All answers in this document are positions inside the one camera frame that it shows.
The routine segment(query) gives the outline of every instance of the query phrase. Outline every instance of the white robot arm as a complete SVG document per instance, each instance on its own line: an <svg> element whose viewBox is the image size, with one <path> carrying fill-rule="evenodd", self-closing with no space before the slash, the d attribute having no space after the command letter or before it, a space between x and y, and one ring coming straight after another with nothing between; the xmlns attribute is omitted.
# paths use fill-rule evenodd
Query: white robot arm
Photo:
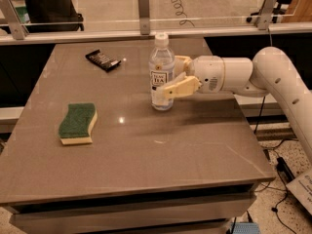
<svg viewBox="0 0 312 234"><path fill-rule="evenodd" d="M248 58L176 57L175 76L157 91L166 98L231 91L245 97L277 100L312 164L312 95L287 55L274 47Z"/></svg>

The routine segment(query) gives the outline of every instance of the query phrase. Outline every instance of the plastic water bottle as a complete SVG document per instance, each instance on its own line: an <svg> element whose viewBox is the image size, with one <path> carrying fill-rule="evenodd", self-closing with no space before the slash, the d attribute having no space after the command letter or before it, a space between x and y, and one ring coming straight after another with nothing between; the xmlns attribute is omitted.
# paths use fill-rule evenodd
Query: plastic water bottle
<svg viewBox="0 0 312 234"><path fill-rule="evenodd" d="M156 96L156 89L174 79L175 54L169 48L167 33L157 33L155 48L149 57L152 106L161 111L170 109L174 100Z"/></svg>

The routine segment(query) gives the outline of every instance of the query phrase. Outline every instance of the gray table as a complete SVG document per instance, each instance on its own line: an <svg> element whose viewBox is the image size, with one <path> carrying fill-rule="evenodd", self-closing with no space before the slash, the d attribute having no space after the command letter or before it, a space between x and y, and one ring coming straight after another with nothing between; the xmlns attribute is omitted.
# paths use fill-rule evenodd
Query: gray table
<svg viewBox="0 0 312 234"><path fill-rule="evenodd" d="M171 44L176 55L209 52L203 39ZM152 108L152 48L149 40L56 45L0 156L0 206L13 213L13 225L29 233L149 226L147 233L209 233L242 215L255 187L274 178L231 94L176 99L167 112ZM85 59L95 49L122 64L102 71ZM93 144L59 141L74 102L96 105Z"/></svg>

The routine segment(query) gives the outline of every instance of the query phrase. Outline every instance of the black cable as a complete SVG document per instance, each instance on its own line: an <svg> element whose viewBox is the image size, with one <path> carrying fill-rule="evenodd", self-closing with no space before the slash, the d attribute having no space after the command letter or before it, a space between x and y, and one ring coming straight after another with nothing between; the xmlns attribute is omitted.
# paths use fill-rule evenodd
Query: black cable
<svg viewBox="0 0 312 234"><path fill-rule="evenodd" d="M233 224L232 224L231 234L234 233L235 224L236 224L236 217L234 218L234 221L233 221Z"/></svg>
<svg viewBox="0 0 312 234"><path fill-rule="evenodd" d="M256 133L257 126L259 125L259 121L260 121L260 118L262 116L262 110L263 110L264 102L265 102L265 97L262 100L262 105L261 105L261 108L260 108L260 112L259 112L259 115L257 117L257 121L256 121L256 124L255 124L255 129L253 131L254 134Z"/></svg>
<svg viewBox="0 0 312 234"><path fill-rule="evenodd" d="M275 188L272 186L269 186L269 184L265 185L265 184L261 184L262 186L265 186L265 189L271 189L271 190L276 190L276 191L283 191L286 192L286 190L280 189L280 188Z"/></svg>
<svg viewBox="0 0 312 234"><path fill-rule="evenodd" d="M275 151L275 149L277 149L278 147L280 147L285 141L298 141L298 139L297 139L297 138L283 138L283 139L281 140L281 142L278 143L278 144L275 145L275 146L269 147L269 146L263 146L263 145L261 145L261 147L264 148L264 149L267 149L268 151Z"/></svg>
<svg viewBox="0 0 312 234"><path fill-rule="evenodd" d="M292 233L296 234L296 232L295 232L294 230L292 230L290 227L288 227L288 226L280 219L279 214L278 214L278 206L279 206L281 203L283 203L283 202L288 198L288 196L289 196L289 191L288 191L287 186L286 186L285 182L283 181L283 179L282 179L282 177L281 177L279 171L277 171L277 174L278 174L278 176L280 177L281 181L283 182L283 184L284 184L284 186L285 186L286 193L285 193L284 198L283 198L282 200L280 200L280 201L275 205L275 207L272 207L271 210L272 210L272 212L274 212L274 213L276 214L276 217L277 217L277 219L280 221L281 224L283 224L286 228L288 228Z"/></svg>
<svg viewBox="0 0 312 234"><path fill-rule="evenodd" d="M194 23L187 18L187 14L184 12L184 7L182 5L181 0L171 0L172 3L174 4L174 8L178 11L175 12L175 14L180 17L180 16L185 16L185 19L182 19L179 24L180 25L185 25L186 23L191 23L193 27L195 27Z"/></svg>
<svg viewBox="0 0 312 234"><path fill-rule="evenodd" d="M248 219L248 222L254 222L249 211L247 211L247 219Z"/></svg>
<svg viewBox="0 0 312 234"><path fill-rule="evenodd" d="M261 184L262 186L264 186L264 188L260 189L260 190L257 190L255 192L261 192L261 191L264 191L266 190L267 188L269 188L269 185L271 184L271 182L268 182L266 185L265 184Z"/></svg>

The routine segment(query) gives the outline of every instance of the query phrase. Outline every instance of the green scouring pad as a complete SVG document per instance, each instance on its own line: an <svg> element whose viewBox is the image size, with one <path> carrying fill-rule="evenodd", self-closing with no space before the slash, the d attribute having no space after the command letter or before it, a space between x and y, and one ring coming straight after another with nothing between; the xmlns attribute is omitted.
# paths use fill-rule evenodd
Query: green scouring pad
<svg viewBox="0 0 312 234"><path fill-rule="evenodd" d="M92 143L91 130L97 118L93 103L68 104L68 112L58 129L62 144Z"/></svg>

